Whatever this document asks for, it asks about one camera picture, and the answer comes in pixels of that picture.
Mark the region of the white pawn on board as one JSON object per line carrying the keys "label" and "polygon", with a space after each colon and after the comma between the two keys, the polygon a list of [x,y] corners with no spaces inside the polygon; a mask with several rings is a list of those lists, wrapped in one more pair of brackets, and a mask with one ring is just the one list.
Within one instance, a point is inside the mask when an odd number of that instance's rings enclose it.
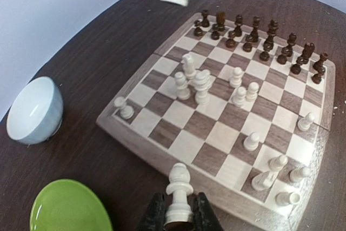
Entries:
{"label": "white pawn on board", "polygon": [[315,115],[310,112],[305,117],[302,117],[297,122],[300,131],[308,131],[315,120]]}
{"label": "white pawn on board", "polygon": [[251,133],[243,141],[243,146],[247,151],[254,151],[257,149],[260,141],[260,136],[257,132]]}

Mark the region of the white corner rook piece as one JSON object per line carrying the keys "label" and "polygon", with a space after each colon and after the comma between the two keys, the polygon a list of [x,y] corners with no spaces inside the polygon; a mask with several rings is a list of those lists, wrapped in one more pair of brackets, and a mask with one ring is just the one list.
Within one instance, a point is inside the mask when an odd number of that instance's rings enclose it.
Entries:
{"label": "white corner rook piece", "polygon": [[132,106],[127,105],[127,101],[124,97],[120,96],[114,100],[114,107],[120,112],[121,118],[127,120],[134,115],[134,109]]}

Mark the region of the white knight chess piece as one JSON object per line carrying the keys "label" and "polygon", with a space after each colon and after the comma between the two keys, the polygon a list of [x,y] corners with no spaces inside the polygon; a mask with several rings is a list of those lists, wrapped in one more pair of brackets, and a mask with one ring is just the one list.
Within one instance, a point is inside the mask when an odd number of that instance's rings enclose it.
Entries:
{"label": "white knight chess piece", "polygon": [[183,60],[183,71],[187,79],[191,80],[196,75],[196,69],[194,65],[194,58],[191,54],[184,54],[182,56]]}

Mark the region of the white bishop chess piece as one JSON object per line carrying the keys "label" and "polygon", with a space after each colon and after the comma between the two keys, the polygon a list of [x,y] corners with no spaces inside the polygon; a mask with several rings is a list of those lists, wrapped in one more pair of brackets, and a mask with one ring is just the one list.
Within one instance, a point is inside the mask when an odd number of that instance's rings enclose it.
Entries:
{"label": "white bishop chess piece", "polygon": [[173,222],[192,222],[192,210],[188,196],[194,192],[190,184],[190,173],[184,163],[175,163],[169,173],[166,193],[172,195],[172,204],[165,214],[165,224]]}

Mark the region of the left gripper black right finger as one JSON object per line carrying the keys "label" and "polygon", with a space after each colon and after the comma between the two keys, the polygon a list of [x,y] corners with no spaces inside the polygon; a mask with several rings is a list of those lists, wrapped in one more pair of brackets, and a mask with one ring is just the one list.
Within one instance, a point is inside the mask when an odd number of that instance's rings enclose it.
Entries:
{"label": "left gripper black right finger", "polygon": [[205,193],[200,192],[193,199],[192,212],[194,230],[222,230],[222,226],[218,221]]}

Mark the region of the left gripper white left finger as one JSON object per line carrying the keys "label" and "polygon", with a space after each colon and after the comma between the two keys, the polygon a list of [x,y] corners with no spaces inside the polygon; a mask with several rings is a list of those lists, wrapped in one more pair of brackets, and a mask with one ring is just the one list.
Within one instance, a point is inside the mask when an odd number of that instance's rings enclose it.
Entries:
{"label": "left gripper white left finger", "polygon": [[167,204],[164,193],[154,193],[137,226],[137,230],[163,231],[166,210]]}

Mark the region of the wooden chess board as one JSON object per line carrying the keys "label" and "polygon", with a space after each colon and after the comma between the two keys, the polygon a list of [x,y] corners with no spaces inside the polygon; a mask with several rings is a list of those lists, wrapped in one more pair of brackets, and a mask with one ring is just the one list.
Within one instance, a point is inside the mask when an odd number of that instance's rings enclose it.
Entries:
{"label": "wooden chess board", "polygon": [[[182,162],[195,192],[218,208],[264,230],[297,230],[321,166],[334,113],[335,64],[325,61],[319,84],[313,54],[298,75],[290,71],[303,48],[293,47],[286,64],[276,58],[287,42],[275,37],[267,61],[260,53],[267,37],[259,31],[251,52],[243,50],[251,27],[242,26],[236,46],[227,48],[233,21],[217,40],[211,27],[194,35],[192,15],[133,74],[117,93],[134,109],[123,119],[114,100],[97,124],[163,174]],[[196,75],[186,78],[184,54]],[[297,122],[308,113],[308,131]],[[243,141],[259,134],[256,150]]]}

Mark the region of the white ceramic bowl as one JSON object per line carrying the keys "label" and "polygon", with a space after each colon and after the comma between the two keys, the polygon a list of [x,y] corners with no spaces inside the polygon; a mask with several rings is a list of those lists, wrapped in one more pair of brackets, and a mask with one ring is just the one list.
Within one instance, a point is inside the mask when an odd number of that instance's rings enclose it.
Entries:
{"label": "white ceramic bowl", "polygon": [[56,134],[62,118],[62,94],[51,78],[42,76],[28,83],[16,97],[6,131],[14,141],[39,144]]}

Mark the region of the green plastic plate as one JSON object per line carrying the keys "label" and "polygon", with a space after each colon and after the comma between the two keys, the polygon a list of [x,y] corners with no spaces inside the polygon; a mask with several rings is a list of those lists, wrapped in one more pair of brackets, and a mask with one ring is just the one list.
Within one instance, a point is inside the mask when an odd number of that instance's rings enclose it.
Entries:
{"label": "green plastic plate", "polygon": [[98,196],[71,179],[47,184],[32,204],[29,221],[30,230],[113,230]]}

